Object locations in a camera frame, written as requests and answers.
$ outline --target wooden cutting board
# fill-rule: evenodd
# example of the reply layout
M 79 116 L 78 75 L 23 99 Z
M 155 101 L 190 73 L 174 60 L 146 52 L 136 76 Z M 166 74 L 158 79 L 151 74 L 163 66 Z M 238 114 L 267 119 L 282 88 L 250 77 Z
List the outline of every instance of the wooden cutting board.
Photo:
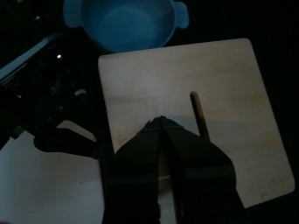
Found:
M 295 189 L 247 39 L 110 54 L 98 64 L 115 150 L 158 116 L 199 134 L 191 103 L 195 91 L 210 139 L 235 165 L 244 207 Z

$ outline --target white table surface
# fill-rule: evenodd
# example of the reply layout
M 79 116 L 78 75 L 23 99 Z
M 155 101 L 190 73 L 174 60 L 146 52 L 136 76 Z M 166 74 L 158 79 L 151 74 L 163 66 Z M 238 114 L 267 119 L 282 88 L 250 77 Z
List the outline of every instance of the white table surface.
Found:
M 0 151 L 0 221 L 12 224 L 99 224 L 99 161 L 46 153 L 24 132 Z

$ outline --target black clamp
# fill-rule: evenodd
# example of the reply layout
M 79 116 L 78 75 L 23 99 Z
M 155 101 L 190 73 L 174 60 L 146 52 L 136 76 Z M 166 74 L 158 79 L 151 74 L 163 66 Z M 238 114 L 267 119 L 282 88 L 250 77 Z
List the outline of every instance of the black clamp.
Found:
M 162 153 L 168 157 L 176 222 L 248 223 L 228 156 L 215 144 L 162 116 L 144 126 L 110 163 L 103 224 L 160 223 Z

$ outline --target bowl handle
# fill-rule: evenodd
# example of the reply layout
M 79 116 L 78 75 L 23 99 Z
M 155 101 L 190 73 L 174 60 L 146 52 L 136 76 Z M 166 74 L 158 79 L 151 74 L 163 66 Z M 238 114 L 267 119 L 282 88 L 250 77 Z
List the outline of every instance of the bowl handle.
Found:
M 64 0 L 63 19 L 64 24 L 70 28 L 82 26 L 80 6 L 82 6 L 82 0 Z
M 172 2 L 175 10 L 175 23 L 176 27 L 186 28 L 190 25 L 190 14 L 187 6 L 183 2 Z

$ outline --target blue bowl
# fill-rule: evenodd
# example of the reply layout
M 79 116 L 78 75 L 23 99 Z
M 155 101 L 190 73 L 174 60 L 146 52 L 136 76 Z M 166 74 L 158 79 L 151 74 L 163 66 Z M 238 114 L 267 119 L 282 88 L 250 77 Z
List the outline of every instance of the blue bowl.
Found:
M 82 26 L 112 53 L 162 47 L 190 23 L 186 4 L 172 0 L 66 0 L 64 21 Z

